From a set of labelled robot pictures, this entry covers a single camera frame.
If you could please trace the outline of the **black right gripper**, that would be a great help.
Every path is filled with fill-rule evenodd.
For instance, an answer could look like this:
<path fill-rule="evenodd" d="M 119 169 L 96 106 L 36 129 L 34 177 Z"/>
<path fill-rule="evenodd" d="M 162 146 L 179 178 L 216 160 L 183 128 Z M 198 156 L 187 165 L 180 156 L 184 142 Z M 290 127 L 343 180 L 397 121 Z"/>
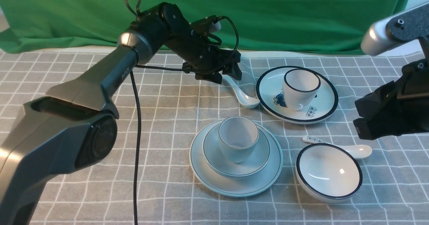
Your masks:
<path fill-rule="evenodd" d="M 353 121 L 360 139 L 427 133 L 429 130 L 428 65 L 408 64 L 397 81 L 386 83 L 355 101 Z"/>

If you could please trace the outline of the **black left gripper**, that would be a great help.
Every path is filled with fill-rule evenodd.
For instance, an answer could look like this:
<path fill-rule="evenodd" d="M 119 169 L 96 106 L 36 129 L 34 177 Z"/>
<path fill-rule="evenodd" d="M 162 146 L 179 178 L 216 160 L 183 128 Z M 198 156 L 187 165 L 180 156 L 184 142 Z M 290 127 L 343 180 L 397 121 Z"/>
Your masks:
<path fill-rule="evenodd" d="M 241 54 L 210 45 L 209 40 L 198 34 L 171 35 L 171 50 L 184 60 L 182 71 L 195 73 L 196 80 L 222 84 L 222 72 L 241 81 L 242 71 L 238 63 Z"/>

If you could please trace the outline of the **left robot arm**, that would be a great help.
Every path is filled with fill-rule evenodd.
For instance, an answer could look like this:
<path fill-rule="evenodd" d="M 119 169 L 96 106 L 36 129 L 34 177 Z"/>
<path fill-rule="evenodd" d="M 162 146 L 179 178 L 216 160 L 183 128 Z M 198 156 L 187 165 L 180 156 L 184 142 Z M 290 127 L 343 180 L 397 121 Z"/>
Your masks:
<path fill-rule="evenodd" d="M 184 60 L 180 71 L 221 84 L 241 80 L 241 54 L 210 41 L 225 16 L 189 23 L 177 5 L 132 10 L 135 21 L 117 47 L 77 78 L 24 103 L 1 144 L 1 224 L 28 225 L 47 182 L 99 163 L 117 138 L 119 111 L 112 97 L 135 67 L 147 68 L 162 46 Z"/>

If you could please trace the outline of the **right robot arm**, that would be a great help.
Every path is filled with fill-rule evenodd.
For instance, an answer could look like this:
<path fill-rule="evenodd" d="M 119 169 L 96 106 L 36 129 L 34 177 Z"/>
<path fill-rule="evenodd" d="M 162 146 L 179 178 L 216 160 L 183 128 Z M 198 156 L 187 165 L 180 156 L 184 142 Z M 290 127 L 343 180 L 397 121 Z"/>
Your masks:
<path fill-rule="evenodd" d="M 389 16 L 371 25 L 361 43 L 363 52 L 377 56 L 419 40 L 425 58 L 402 67 L 397 81 L 381 85 L 355 101 L 359 118 L 353 121 L 362 140 L 428 132 L 428 3 Z M 300 110 L 289 108 L 307 92 L 292 89 L 284 76 L 307 72 L 318 76 L 314 98 Z M 339 104 L 334 85 L 307 68 L 282 66 L 263 73 L 256 83 L 256 104 L 274 117 L 295 124 L 313 124 L 330 117 Z"/>

